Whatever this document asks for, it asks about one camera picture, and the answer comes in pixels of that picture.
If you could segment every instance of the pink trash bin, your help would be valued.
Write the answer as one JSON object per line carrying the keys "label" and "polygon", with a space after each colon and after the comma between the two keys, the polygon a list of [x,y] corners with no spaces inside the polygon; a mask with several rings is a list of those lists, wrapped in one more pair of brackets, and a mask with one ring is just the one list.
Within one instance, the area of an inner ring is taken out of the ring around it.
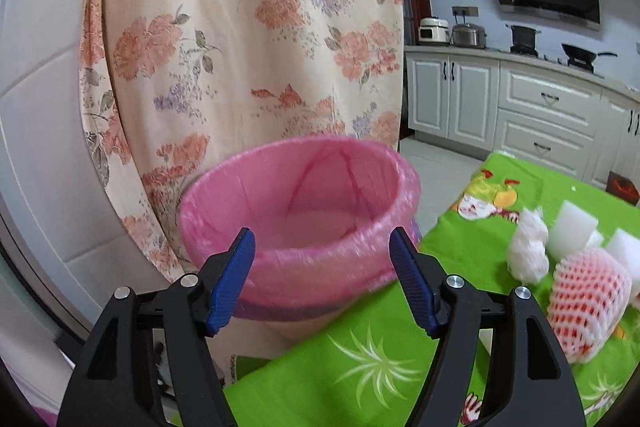
{"label": "pink trash bin", "polygon": [[348,306],[395,279],[389,234],[414,241],[420,179],[385,145],[338,136],[258,147],[205,172],[180,204],[196,267],[226,251],[242,227],[256,255],[234,315],[298,321]]}

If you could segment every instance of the blue gripper pad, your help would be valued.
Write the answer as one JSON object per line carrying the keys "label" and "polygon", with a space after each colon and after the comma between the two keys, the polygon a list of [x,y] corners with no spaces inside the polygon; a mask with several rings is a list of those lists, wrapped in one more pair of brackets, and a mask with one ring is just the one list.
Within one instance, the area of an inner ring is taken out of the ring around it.
{"label": "blue gripper pad", "polygon": [[211,292],[211,309],[207,317],[210,333],[215,335],[229,324],[254,257],[255,236],[251,230],[246,230]]}
{"label": "blue gripper pad", "polygon": [[394,230],[389,238],[389,256],[394,265],[398,280],[402,286],[404,297],[418,324],[429,336],[434,335],[438,328],[436,319],[435,297],[433,291],[415,264],[414,247],[406,243],[407,240],[398,230]]}

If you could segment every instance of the tiled floor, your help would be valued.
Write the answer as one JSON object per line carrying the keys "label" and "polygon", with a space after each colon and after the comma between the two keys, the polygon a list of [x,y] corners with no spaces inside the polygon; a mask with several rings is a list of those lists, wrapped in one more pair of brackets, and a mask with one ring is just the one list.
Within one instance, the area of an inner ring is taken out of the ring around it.
{"label": "tiled floor", "polygon": [[460,195],[481,162],[413,138],[400,142],[400,153],[420,174],[422,196],[416,219],[425,234]]}

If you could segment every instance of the foam fruit net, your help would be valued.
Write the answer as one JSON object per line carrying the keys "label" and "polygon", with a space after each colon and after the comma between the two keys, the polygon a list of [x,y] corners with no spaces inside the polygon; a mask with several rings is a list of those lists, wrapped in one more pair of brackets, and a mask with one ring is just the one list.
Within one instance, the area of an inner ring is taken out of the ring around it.
{"label": "foam fruit net", "polygon": [[631,277],[602,248],[563,259],[554,272],[548,320],[567,360],[589,362],[618,325]]}

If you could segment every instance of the cabinet handle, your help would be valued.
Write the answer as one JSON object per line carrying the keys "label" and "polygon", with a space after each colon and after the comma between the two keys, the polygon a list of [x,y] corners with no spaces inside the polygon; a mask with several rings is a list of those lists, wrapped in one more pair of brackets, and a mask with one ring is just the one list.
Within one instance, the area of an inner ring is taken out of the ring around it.
{"label": "cabinet handle", "polygon": [[533,145],[538,147],[538,149],[543,149],[545,151],[550,151],[551,147],[547,147],[546,145],[540,145],[538,142],[533,142]]}
{"label": "cabinet handle", "polygon": [[542,95],[543,98],[549,98],[551,100],[556,100],[556,102],[558,100],[560,100],[560,98],[558,98],[557,96],[554,96],[552,94],[547,94],[546,92],[541,92],[540,95]]}

